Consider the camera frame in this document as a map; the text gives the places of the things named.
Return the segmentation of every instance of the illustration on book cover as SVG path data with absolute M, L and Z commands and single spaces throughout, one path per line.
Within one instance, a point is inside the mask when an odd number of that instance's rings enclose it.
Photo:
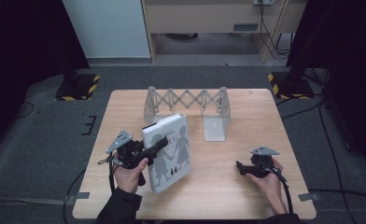
M 186 116 L 176 114 L 153 125 L 158 126 L 143 130 L 145 148 L 154 146 L 165 136 L 168 139 L 168 145 L 148 167 L 151 188 L 158 193 L 190 172 L 190 142 Z

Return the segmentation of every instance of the book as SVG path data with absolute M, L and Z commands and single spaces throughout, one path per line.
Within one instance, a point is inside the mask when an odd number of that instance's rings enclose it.
M 166 136 L 168 145 L 163 147 L 148 166 L 151 189 L 162 192 L 191 171 L 190 141 L 187 117 L 181 114 L 161 119 L 142 129 L 145 148 Z

